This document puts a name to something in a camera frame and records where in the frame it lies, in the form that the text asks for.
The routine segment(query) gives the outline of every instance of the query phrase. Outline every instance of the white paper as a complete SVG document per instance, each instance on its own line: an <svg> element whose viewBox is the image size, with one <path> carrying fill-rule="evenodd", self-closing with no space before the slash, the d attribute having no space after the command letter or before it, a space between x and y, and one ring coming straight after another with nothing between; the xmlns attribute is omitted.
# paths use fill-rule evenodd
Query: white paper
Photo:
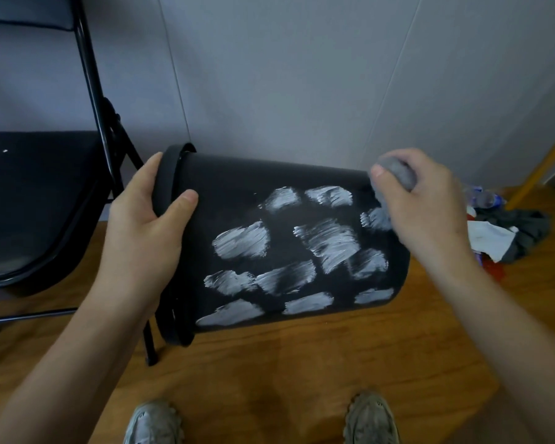
<svg viewBox="0 0 555 444"><path fill-rule="evenodd" d="M496 263L502 260L518 231L517 227L508 230L488 221L467 221L467 227L471 249L489 255Z"/></svg>

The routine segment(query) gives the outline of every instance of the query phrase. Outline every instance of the white paint smear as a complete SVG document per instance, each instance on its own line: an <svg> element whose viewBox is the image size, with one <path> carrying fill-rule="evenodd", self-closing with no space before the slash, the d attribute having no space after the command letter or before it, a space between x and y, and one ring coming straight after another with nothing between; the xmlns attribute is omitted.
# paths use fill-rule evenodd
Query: white paint smear
<svg viewBox="0 0 555 444"><path fill-rule="evenodd" d="M263 204L270 213L276 213L285 207L293 207L302 204L300 196L292 187L275 189Z"/></svg>
<svg viewBox="0 0 555 444"><path fill-rule="evenodd" d="M265 257L269 247L269 231L262 221L257 221L248 227L222 232L214 239L212 246L222 259Z"/></svg>
<svg viewBox="0 0 555 444"><path fill-rule="evenodd" d="M304 311L317 311L333 304L333 296L327 292L311 294L294 301L286 302L285 315L295 315Z"/></svg>
<svg viewBox="0 0 555 444"><path fill-rule="evenodd" d="M367 279L376 271L386 271L388 261L384 253L370 248L352 255L346 260L346 266L351 278L355 281L361 281Z"/></svg>
<svg viewBox="0 0 555 444"><path fill-rule="evenodd" d="M345 188L335 185L326 185L311 188L304 192L311 201L318 202L326 207L339 207L341 205L352 205L353 197Z"/></svg>
<svg viewBox="0 0 555 444"><path fill-rule="evenodd" d="M362 223L362 227L372 232L392 229L391 217L388 214L388 210L382 207L375 207L368 212L362 213L360 215L360 223Z"/></svg>
<svg viewBox="0 0 555 444"><path fill-rule="evenodd" d="M198 319L198 326L232 326L248 319L253 319L264 314L258 305L237 299L225 306L216 309L211 315Z"/></svg>
<svg viewBox="0 0 555 444"><path fill-rule="evenodd" d="M385 301L386 299L392 298L395 290L389 288L388 290L376 290L370 288L370 290L362 291L356 296L356 304L370 304L375 301Z"/></svg>
<svg viewBox="0 0 555 444"><path fill-rule="evenodd" d="M263 291L273 296L293 293L300 290L307 283L311 283L317 276L312 260L292 263L283 268L277 268L264 274L259 274L255 282Z"/></svg>
<svg viewBox="0 0 555 444"><path fill-rule="evenodd" d="M333 218L312 227L296 226L294 235L302 240L310 252L321 259L325 274L329 274L342 261L360 250L353 229L337 223Z"/></svg>
<svg viewBox="0 0 555 444"><path fill-rule="evenodd" d="M226 296L234 296L243 290L254 291L257 288L255 276L246 271L242 274L237 274L235 271L218 271L211 276L206 276L203 284Z"/></svg>

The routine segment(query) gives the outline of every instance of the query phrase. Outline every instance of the gray wall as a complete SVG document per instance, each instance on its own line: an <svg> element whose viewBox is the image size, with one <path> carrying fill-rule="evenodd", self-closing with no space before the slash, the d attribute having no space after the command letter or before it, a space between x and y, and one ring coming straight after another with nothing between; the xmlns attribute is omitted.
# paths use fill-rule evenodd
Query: gray wall
<svg viewBox="0 0 555 444"><path fill-rule="evenodd" d="M105 94L144 156L191 137L365 169L418 146L507 186L555 141L555 0L85 2ZM92 121L73 35L0 26L0 129Z"/></svg>

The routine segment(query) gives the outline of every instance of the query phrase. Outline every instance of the left hand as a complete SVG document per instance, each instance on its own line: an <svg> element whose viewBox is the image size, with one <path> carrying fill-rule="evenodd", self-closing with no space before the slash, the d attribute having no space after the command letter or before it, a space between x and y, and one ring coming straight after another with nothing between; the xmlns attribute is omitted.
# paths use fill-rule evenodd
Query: left hand
<svg viewBox="0 0 555 444"><path fill-rule="evenodd" d="M154 314L177 269L183 231L198 204L198 194L186 190L164 215L155 215L151 199L161 157L162 153L150 157L111 204L95 281L100 305L143 319Z"/></svg>

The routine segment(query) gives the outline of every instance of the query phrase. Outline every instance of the black trash can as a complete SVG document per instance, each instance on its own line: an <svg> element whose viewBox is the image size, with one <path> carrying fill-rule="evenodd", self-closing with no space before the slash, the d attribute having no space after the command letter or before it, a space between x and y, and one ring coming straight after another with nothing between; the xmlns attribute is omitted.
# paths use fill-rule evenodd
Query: black trash can
<svg viewBox="0 0 555 444"><path fill-rule="evenodd" d="M156 175L156 215L186 189L199 193L199 205L156 312L169 343L386 304L405 282L409 252L364 171L171 146Z"/></svg>

